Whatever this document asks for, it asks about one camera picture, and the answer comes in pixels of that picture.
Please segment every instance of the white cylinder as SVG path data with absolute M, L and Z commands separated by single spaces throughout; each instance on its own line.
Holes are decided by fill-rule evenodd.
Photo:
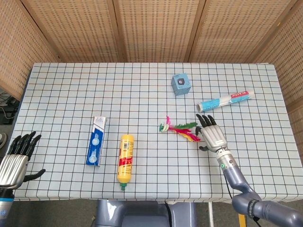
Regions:
M 223 96 L 217 99 L 212 99 L 210 101 L 200 102 L 197 104 L 197 109 L 199 112 L 203 112 L 224 105 L 229 105 L 232 103 L 237 103 L 243 100 L 251 99 L 253 97 L 255 97 L 254 91 L 242 91 L 239 93 L 232 94 L 230 96 Z

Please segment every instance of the table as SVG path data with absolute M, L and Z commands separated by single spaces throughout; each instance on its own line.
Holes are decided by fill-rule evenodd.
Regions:
M 175 97 L 170 81 L 178 73 L 188 74 L 192 88 Z M 158 130 L 166 115 L 172 124 L 196 121 L 199 101 L 249 89 L 255 99 L 207 113 L 261 198 L 302 199 L 302 164 L 274 66 L 215 63 L 34 64 L 12 138 L 42 134 L 27 173 L 46 173 L 22 184 L 16 199 L 229 202 L 215 154 Z M 100 167 L 85 165 L 93 116 L 108 119 Z M 126 133 L 135 137 L 134 159 L 122 192 L 116 172 Z

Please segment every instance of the floor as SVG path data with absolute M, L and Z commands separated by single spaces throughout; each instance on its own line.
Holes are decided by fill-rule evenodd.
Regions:
M 0 132 L 11 136 L 11 125 L 0 125 Z M 0 149 L 0 157 L 3 157 L 6 146 Z M 287 206 L 300 211 L 303 214 L 303 201 L 287 203 Z M 94 200 L 63 200 L 63 201 L 16 201 L 13 203 L 7 220 L 7 227 L 90 227 L 96 214 L 97 201 Z M 207 203 L 196 204 L 197 226 L 209 227 Z M 214 203 L 214 226 L 239 226 L 238 214 L 231 204 Z M 274 227 L 263 220 L 259 221 L 262 227 Z M 257 227 L 248 220 L 249 227 Z

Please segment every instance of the blue and white box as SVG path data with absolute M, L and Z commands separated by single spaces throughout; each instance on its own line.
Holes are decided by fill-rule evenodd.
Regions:
M 191 88 L 186 73 L 174 75 L 171 80 L 171 85 L 176 96 L 187 94 Z
M 94 117 L 93 130 L 90 136 L 89 151 L 86 158 L 87 165 L 100 166 L 105 124 L 106 117 Z

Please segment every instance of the yellow bottle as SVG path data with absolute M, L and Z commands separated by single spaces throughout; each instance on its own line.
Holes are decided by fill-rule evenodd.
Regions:
M 123 191 L 125 190 L 127 183 L 131 180 L 133 148 L 134 137 L 132 135 L 123 135 L 121 138 L 117 175 L 117 179 L 120 182 Z

